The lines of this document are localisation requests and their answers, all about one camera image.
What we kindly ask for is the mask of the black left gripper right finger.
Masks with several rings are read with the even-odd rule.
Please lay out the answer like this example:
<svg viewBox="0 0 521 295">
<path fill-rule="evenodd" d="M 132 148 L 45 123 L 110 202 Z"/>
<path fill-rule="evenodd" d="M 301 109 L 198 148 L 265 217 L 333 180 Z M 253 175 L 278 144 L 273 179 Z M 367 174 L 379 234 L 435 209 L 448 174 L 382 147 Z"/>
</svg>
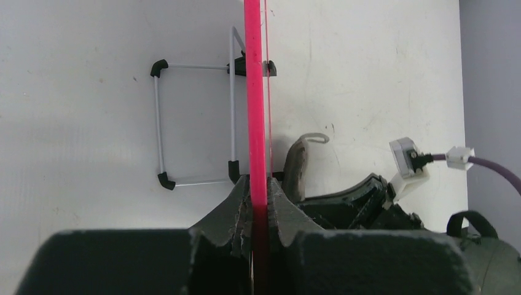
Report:
<svg viewBox="0 0 521 295">
<path fill-rule="evenodd" d="M 425 230 L 323 229 L 267 182 L 268 294 L 473 294 L 448 236 Z"/>
</svg>

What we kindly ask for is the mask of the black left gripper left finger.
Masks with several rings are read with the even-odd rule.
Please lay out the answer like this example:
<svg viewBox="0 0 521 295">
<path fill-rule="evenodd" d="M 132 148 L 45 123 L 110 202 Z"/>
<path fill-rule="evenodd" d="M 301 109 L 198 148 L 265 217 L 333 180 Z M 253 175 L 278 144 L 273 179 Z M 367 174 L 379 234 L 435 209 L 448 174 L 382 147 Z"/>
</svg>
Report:
<svg viewBox="0 0 521 295">
<path fill-rule="evenodd" d="M 187 229 L 62 230 L 17 294 L 251 294 L 249 178 Z"/>
</svg>

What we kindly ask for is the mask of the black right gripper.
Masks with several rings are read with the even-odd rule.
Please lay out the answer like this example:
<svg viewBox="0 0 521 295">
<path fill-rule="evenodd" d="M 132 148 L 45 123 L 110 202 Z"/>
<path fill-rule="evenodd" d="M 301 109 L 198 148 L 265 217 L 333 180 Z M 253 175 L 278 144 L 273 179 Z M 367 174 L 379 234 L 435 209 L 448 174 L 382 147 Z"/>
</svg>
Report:
<svg viewBox="0 0 521 295">
<path fill-rule="evenodd" d="M 324 229 L 425 230 L 416 213 L 406 213 L 393 200 L 393 187 L 371 173 L 355 186 L 340 192 L 312 197 L 296 206 Z"/>
</svg>

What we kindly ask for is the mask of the grey eraser cloth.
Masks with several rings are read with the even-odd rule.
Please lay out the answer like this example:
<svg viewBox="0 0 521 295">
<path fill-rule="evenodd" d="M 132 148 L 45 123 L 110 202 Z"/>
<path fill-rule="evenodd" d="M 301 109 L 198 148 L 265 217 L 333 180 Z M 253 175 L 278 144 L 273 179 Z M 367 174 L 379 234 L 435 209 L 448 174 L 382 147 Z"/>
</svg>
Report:
<svg viewBox="0 0 521 295">
<path fill-rule="evenodd" d="M 326 144 L 329 137 L 324 133 L 305 133 L 289 148 L 283 167 L 281 188 L 292 203 L 305 200 L 305 174 L 308 167 L 309 143 Z"/>
</svg>

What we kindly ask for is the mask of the pink-framed whiteboard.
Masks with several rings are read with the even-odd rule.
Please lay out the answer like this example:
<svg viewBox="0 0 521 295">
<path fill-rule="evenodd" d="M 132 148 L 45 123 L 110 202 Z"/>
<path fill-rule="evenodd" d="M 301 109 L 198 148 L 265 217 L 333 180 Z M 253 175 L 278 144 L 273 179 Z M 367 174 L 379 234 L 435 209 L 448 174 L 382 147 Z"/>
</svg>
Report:
<svg viewBox="0 0 521 295">
<path fill-rule="evenodd" d="M 253 208 L 254 294 L 269 293 L 269 237 L 265 151 L 264 68 L 262 60 L 261 2 L 245 1 L 246 96 L 250 192 Z"/>
</svg>

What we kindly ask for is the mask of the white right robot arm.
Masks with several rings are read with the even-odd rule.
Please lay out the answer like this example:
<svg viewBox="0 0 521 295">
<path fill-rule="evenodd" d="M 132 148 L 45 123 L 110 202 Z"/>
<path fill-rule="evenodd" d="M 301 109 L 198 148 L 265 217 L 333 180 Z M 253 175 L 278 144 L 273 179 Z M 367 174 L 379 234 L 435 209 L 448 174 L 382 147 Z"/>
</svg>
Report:
<svg viewBox="0 0 521 295">
<path fill-rule="evenodd" d="M 303 174 L 284 181 L 288 199 L 323 229 L 423 230 L 419 215 L 406 213 L 398 198 L 415 185 L 394 177 L 387 182 L 369 175 L 359 184 L 330 194 L 306 198 Z M 445 234 L 465 255 L 481 294 L 520 294 L 520 253 L 501 240 L 479 212 L 465 210 L 449 218 Z"/>
</svg>

